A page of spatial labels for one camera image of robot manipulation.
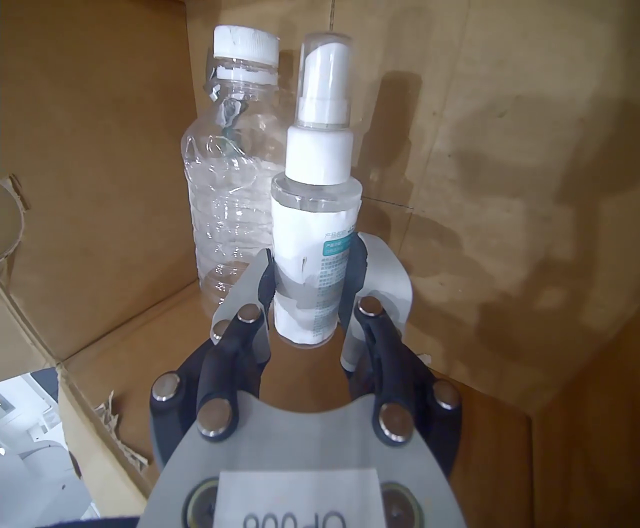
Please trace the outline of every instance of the metal screw head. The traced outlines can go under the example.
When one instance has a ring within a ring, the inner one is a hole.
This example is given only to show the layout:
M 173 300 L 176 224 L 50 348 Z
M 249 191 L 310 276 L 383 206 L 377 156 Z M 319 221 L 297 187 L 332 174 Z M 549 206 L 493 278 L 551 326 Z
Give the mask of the metal screw head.
M 229 326 L 230 322 L 231 321 L 229 321 L 228 319 L 220 319 L 219 321 L 217 321 L 216 324 L 214 324 L 213 328 L 211 329 L 212 330 L 211 337 L 213 337 L 213 339 L 215 339 L 216 341 L 220 341 L 222 339 L 222 335 L 225 333 L 225 330 Z
M 380 427 L 387 438 L 404 444 L 411 439 L 413 434 L 413 417 L 411 413 L 397 403 L 385 403 L 380 408 L 378 415 Z
M 438 405 L 447 411 L 453 411 L 460 405 L 460 393 L 450 381 L 436 381 L 433 384 L 433 396 Z
M 238 319 L 243 323 L 254 323 L 260 317 L 261 312 L 258 305 L 249 303 L 238 310 Z
M 151 395 L 156 401 L 167 401 L 175 396 L 180 386 L 180 376 L 175 372 L 165 372 L 151 387 Z
M 218 479 L 200 483 L 189 494 L 184 509 L 184 524 L 187 528 L 211 528 L 218 498 Z
M 407 488 L 396 483 L 385 483 L 381 488 L 388 528 L 417 528 L 424 525 L 420 506 Z
M 367 295 L 358 301 L 358 310 L 367 317 L 376 317 L 382 313 L 382 303 L 375 297 Z
M 212 398 L 198 411 L 196 424 L 203 436 L 214 438 L 224 433 L 231 424 L 233 411 L 225 398 Z

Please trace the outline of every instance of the white spray nozzle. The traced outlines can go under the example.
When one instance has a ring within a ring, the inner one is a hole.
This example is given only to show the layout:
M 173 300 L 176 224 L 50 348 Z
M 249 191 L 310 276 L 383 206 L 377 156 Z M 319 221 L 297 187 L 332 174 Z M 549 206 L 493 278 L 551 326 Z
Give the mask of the white spray nozzle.
M 336 33 L 307 35 L 300 56 L 296 123 L 311 128 L 349 126 L 351 39 Z

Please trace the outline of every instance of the bottle body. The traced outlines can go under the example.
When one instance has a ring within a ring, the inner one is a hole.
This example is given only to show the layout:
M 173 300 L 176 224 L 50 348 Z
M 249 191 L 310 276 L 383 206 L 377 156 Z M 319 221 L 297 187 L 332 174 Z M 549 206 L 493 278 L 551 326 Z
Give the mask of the bottle body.
M 246 61 L 219 60 L 217 68 L 275 78 Z M 187 129 L 181 147 L 198 278 L 212 313 L 257 252 L 271 247 L 271 179 L 284 167 L 286 128 L 275 86 L 214 75 L 209 89 L 213 105 Z
M 320 346 L 337 325 L 362 186 L 354 178 L 310 185 L 280 174 L 273 179 L 271 196 L 275 326 L 297 346 Z

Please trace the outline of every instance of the clear plastic bottle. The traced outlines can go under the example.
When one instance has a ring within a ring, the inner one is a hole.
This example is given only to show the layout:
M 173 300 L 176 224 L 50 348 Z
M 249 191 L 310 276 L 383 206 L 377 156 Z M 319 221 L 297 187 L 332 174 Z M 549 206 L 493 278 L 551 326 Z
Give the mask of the clear plastic bottle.
M 276 109 L 278 38 L 240 26 L 214 30 L 205 89 L 213 105 L 182 138 L 196 264 L 209 314 L 273 243 L 271 179 L 284 168 Z
M 275 326 L 283 338 L 305 348 L 324 344 L 335 331 L 361 204 L 362 186 L 350 176 L 350 54 L 347 36 L 305 38 L 285 172 L 271 184 Z

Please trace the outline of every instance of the white bottle cap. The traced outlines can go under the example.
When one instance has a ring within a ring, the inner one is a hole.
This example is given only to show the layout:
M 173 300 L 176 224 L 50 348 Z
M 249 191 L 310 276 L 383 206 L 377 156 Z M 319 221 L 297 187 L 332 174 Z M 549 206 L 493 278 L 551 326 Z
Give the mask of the white bottle cap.
M 213 56 L 278 67 L 278 37 L 259 29 L 217 26 L 213 30 Z
M 300 52 L 296 123 L 311 128 L 349 126 L 351 39 L 337 33 L 312 33 Z

